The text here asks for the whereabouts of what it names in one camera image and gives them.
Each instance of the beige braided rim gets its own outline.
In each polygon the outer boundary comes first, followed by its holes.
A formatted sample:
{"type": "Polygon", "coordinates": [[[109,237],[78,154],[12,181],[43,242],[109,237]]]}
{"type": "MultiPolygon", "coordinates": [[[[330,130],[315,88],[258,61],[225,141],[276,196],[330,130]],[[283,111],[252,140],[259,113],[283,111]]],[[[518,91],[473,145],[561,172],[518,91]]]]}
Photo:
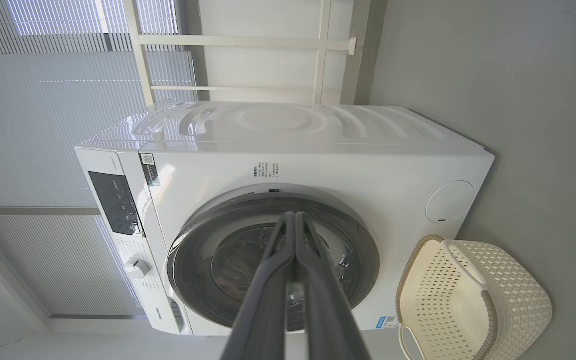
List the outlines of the beige braided rim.
{"type": "MultiPolygon", "coordinates": [[[[397,319],[399,319],[400,324],[404,322],[402,317],[402,308],[400,306],[402,301],[402,293],[404,292],[404,285],[406,285],[406,280],[408,279],[410,271],[415,264],[415,260],[419,256],[419,253],[421,253],[421,249],[423,249],[425,244],[431,240],[439,243],[446,241],[446,239],[439,235],[428,235],[421,239],[421,241],[419,241],[419,243],[414,248],[414,251],[412,251],[412,255],[407,262],[406,268],[404,269],[404,274],[401,277],[401,281],[399,282],[399,287],[397,288],[397,297],[395,298],[395,306],[397,308],[397,319]]],[[[490,296],[490,292],[488,292],[488,290],[482,291],[481,298],[486,305],[486,310],[488,313],[488,333],[486,340],[484,340],[484,343],[482,344],[477,354],[474,356],[473,360],[484,360],[486,358],[486,356],[492,350],[495,342],[497,341],[497,335],[499,332],[499,319],[497,315],[497,309],[495,308],[495,303],[492,300],[492,296],[490,296]]]]}

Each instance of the white washing machine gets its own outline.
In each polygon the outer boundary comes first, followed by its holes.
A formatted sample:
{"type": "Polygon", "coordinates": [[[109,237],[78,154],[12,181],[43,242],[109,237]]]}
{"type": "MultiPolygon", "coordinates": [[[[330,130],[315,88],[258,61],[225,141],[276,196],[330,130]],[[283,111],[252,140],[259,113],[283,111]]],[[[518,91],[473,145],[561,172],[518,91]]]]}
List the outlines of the white washing machine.
{"type": "Polygon", "coordinates": [[[359,329],[395,326],[414,247],[454,239],[494,161],[402,107],[228,102],[159,102],[76,152],[153,328],[201,336],[231,332],[288,211],[313,217],[359,329]]]}

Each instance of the washing machine drum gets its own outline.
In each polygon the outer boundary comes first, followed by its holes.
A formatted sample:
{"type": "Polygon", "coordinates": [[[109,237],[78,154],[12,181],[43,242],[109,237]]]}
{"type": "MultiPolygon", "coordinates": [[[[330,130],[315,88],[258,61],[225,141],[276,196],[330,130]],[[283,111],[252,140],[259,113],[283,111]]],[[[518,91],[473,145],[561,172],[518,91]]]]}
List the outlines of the washing machine drum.
{"type": "MultiPolygon", "coordinates": [[[[342,208],[315,196],[284,192],[251,193],[227,200],[195,215],[181,230],[168,255],[167,276],[186,306],[231,328],[279,216],[306,212],[354,308],[377,280],[379,254],[358,216],[342,208]]],[[[286,302],[288,331],[302,330],[304,290],[293,285],[286,302]]]]}

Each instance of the qr code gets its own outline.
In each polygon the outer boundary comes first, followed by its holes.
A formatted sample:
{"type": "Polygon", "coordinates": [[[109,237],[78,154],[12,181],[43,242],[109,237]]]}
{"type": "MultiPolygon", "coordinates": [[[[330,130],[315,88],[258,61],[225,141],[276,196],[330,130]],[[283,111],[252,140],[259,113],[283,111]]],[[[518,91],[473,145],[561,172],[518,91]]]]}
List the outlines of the qr code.
{"type": "Polygon", "coordinates": [[[155,165],[155,155],[151,153],[142,153],[141,154],[141,163],[145,166],[153,166],[155,165]]]}

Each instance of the basket handle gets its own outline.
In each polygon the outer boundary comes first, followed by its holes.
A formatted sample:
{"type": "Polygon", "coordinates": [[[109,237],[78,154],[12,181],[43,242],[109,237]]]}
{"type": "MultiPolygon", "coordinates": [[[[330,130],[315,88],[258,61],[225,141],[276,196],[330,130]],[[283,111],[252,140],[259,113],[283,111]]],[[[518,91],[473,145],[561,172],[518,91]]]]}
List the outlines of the basket handle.
{"type": "Polygon", "coordinates": [[[462,265],[462,263],[459,262],[459,260],[457,260],[454,253],[450,249],[450,245],[448,245],[448,241],[442,241],[441,247],[443,248],[443,251],[444,253],[446,253],[446,256],[448,257],[450,262],[454,265],[455,268],[457,268],[457,270],[461,273],[461,275],[469,279],[470,281],[474,282],[478,286],[479,292],[487,290],[486,284],[477,280],[475,276],[469,273],[468,270],[466,270],[466,268],[464,267],[464,265],[462,265]]]}
{"type": "Polygon", "coordinates": [[[421,358],[423,358],[423,360],[426,360],[426,356],[424,355],[423,350],[421,350],[421,346],[419,346],[419,341],[417,341],[417,337],[415,336],[415,333],[412,332],[412,328],[410,328],[410,326],[404,325],[404,323],[399,323],[399,345],[401,346],[401,351],[403,351],[404,356],[406,356],[406,359],[407,360],[414,360],[414,358],[412,358],[412,356],[410,356],[410,353],[409,353],[408,349],[406,348],[406,344],[404,343],[404,328],[406,328],[410,332],[410,335],[412,335],[412,338],[414,339],[414,343],[416,344],[416,348],[418,348],[419,353],[421,353],[421,358]]]}

